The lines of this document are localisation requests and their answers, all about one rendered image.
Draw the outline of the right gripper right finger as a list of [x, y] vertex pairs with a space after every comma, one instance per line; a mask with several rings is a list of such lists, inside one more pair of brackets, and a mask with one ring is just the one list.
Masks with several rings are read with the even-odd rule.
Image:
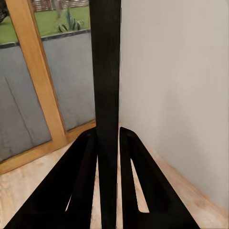
[[[150, 213], [138, 210], [135, 170]], [[123, 229], [200, 229], [138, 135], [120, 127]]]

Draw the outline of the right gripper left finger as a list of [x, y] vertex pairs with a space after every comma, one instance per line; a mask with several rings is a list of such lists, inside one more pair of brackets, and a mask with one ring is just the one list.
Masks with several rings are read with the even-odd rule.
[[90, 229], [96, 127], [82, 132], [4, 229]]

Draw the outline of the poster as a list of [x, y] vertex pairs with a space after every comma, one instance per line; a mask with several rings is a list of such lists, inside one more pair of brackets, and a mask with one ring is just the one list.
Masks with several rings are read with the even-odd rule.
[[121, 0], [89, 0], [102, 229], [116, 229]]

